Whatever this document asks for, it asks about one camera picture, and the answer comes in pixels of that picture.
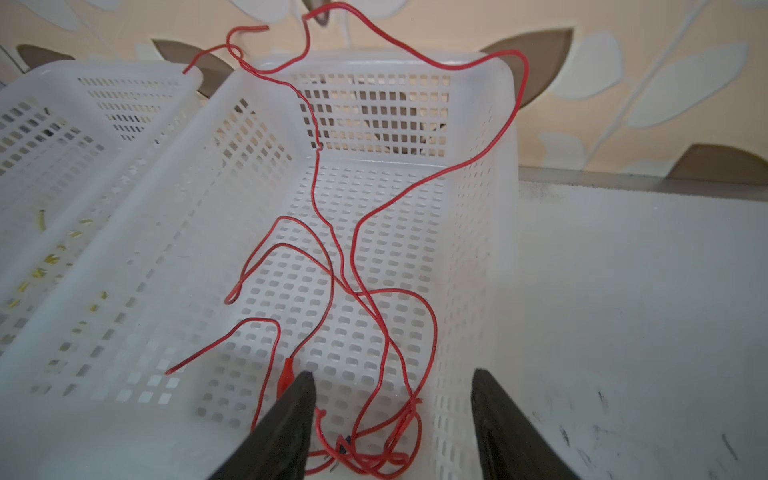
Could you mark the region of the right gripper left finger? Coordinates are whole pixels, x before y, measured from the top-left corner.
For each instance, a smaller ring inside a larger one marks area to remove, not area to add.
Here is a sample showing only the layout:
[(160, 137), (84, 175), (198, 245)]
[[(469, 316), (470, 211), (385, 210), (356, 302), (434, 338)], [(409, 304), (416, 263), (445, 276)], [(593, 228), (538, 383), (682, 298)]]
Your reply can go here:
[(213, 479), (302, 479), (316, 405), (313, 375), (302, 372)]

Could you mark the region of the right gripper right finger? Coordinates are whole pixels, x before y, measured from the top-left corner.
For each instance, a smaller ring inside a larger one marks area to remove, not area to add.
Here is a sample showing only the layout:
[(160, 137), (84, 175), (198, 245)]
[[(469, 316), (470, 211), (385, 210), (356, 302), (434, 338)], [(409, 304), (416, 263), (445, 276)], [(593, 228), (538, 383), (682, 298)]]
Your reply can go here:
[(471, 408), (485, 480), (578, 477), (485, 369), (474, 371)]

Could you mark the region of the red alligator clip lead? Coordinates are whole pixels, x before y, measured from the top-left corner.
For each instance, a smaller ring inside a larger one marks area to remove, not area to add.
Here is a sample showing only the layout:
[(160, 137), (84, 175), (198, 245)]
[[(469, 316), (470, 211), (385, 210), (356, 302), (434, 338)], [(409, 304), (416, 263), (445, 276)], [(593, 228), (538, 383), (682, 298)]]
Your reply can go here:
[(241, 303), (251, 326), (278, 336), (267, 380), (282, 395), (298, 375), (300, 359), (328, 323), (338, 290), (337, 252), (326, 226), (308, 217), (281, 215), (247, 254), (227, 305)]

